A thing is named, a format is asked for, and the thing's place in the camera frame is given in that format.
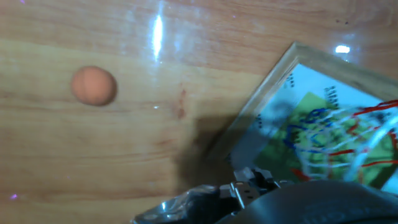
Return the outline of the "gripper left finger with grey pad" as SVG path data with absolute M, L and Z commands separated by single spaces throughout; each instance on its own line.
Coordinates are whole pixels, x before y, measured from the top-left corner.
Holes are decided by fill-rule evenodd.
M 258 189 L 250 183 L 255 178 L 254 172 L 245 167 L 234 171 L 236 180 L 220 187 L 221 198 L 235 198 L 241 208 L 246 208 L 250 203 L 260 197 Z

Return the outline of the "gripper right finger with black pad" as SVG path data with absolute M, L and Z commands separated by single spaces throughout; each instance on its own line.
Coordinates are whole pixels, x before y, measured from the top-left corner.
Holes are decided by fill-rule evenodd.
M 254 176 L 256 185 L 262 189 L 275 189 L 280 187 L 268 170 L 255 169 Z

